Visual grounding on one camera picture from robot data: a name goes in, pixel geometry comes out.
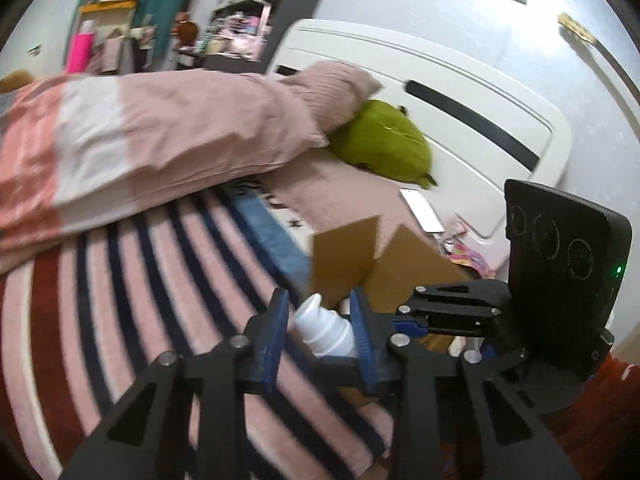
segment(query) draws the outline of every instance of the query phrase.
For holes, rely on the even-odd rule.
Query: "pink duvet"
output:
[[[327,144],[304,102],[258,75],[57,76],[4,104],[2,251],[105,225]]]

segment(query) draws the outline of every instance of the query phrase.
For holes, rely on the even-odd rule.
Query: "white phone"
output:
[[[427,199],[420,191],[403,187],[400,189],[400,194],[424,232],[430,234],[444,232],[444,226],[440,222],[438,215],[436,215],[431,204],[427,202]]]

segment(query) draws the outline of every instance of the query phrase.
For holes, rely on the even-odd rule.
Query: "white spray bottle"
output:
[[[322,296],[314,294],[300,305],[293,325],[316,357],[357,357],[353,326],[335,310],[320,305]]]

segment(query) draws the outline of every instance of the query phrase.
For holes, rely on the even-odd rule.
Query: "colorful fabric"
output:
[[[327,144],[302,99],[255,74],[57,76],[2,104],[2,251],[103,226]]]
[[[209,351],[276,286],[298,304],[307,275],[308,257],[259,194],[235,185],[68,240],[0,279],[0,420],[44,480],[57,478],[160,352]],[[277,384],[245,397],[258,478],[357,478],[390,444],[388,412],[315,384],[293,344]]]
[[[460,240],[445,242],[444,247],[449,253],[448,259],[452,264],[471,267],[483,280],[495,278],[495,271],[489,267],[482,254],[470,249]]]

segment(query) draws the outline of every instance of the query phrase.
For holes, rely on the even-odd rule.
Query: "green plush toy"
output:
[[[431,149],[403,111],[370,100],[356,118],[329,135],[329,148],[344,162],[387,178],[419,184],[435,184]]]

